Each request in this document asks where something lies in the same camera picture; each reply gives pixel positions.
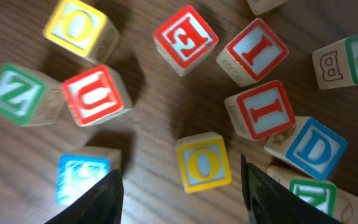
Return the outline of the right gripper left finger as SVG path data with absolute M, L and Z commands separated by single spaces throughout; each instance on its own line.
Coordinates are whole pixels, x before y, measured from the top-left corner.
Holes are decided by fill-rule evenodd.
M 123 199 L 121 173 L 114 169 L 45 224 L 120 224 Z

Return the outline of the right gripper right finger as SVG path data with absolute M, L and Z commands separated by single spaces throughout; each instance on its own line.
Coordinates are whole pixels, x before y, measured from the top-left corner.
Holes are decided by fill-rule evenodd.
M 241 155 L 242 195 L 249 220 L 257 224 L 335 224 Z

